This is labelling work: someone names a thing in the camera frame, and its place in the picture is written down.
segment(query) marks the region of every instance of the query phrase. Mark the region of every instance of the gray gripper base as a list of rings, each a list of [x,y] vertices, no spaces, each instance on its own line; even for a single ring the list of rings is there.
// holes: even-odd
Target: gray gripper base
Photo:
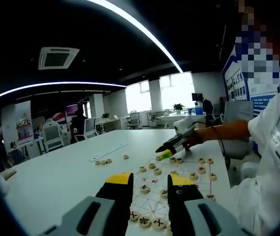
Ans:
[[[236,218],[219,204],[209,199],[185,202],[196,236],[248,236]]]
[[[98,205],[100,205],[100,207],[97,210],[96,214],[91,216],[93,217],[93,221],[90,224],[86,235],[102,236],[107,218],[115,201],[90,196],[85,198],[78,205],[64,214],[62,217],[61,225],[59,227],[54,225],[39,236],[81,236],[82,234],[77,232],[77,227],[82,217],[84,216],[84,213],[92,203],[97,203]]]

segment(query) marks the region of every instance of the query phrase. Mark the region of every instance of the white shirt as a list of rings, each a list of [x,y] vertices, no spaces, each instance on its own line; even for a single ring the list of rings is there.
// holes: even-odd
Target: white shirt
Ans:
[[[267,142],[280,118],[280,93],[248,123],[249,132],[262,155],[255,178],[246,178],[231,191],[233,214],[241,227],[267,235],[280,222],[280,175],[273,165]]]

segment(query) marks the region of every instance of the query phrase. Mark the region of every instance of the ceiling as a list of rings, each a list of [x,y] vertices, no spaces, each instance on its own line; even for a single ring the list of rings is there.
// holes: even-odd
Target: ceiling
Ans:
[[[183,71],[222,70],[241,18],[233,0],[110,0],[141,22]],[[80,52],[69,69],[38,70],[42,47]],[[130,85],[178,73],[170,59],[140,30],[116,13],[86,0],[0,3],[0,93],[25,85],[89,81]],[[3,102],[62,90],[115,91],[110,86],[62,85],[28,88]],[[85,93],[66,99],[82,100]]]

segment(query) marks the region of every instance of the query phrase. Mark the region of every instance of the led light strip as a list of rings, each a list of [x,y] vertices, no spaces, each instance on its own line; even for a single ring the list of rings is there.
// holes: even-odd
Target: led light strip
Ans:
[[[105,86],[116,86],[116,87],[122,87],[126,88],[126,86],[123,85],[115,85],[115,84],[107,84],[107,83],[97,83],[97,82],[72,82],[72,81],[67,81],[67,82],[49,82],[49,83],[41,83],[41,84],[34,84],[34,85],[27,85],[27,86],[22,86],[19,88],[14,88],[9,91],[0,93],[0,97],[3,95],[6,95],[11,92],[15,92],[18,90],[22,89],[28,89],[28,88],[33,88],[33,87],[38,87],[38,86],[46,86],[46,85],[105,85]]]
[[[117,7],[116,5],[114,5],[108,1],[105,1],[105,0],[86,0],[86,1],[90,1],[90,2],[96,3],[98,5],[101,5],[107,9],[115,12],[116,14],[120,15],[127,21],[129,21],[131,24],[133,24],[135,27],[137,27],[139,30],[141,30],[151,41],[153,41],[153,43],[155,43],[165,53],[165,55],[171,60],[171,62],[178,69],[178,71],[180,73],[183,73],[183,70],[180,68],[178,63],[173,58],[173,56],[167,51],[167,49],[164,47],[164,45],[162,45],[162,43],[159,42],[159,40],[147,28],[145,28],[140,22],[138,22],[134,17],[132,17],[131,15],[129,15],[128,13],[123,11],[121,8]]]

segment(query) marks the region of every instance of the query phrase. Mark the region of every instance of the potted plant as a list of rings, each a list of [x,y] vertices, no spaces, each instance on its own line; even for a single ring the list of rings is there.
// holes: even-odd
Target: potted plant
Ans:
[[[102,117],[103,119],[109,120],[109,113],[104,113],[104,114],[102,114],[101,117]]]
[[[180,114],[181,110],[184,109],[184,105],[181,103],[174,104],[174,110],[176,111],[177,114]]]

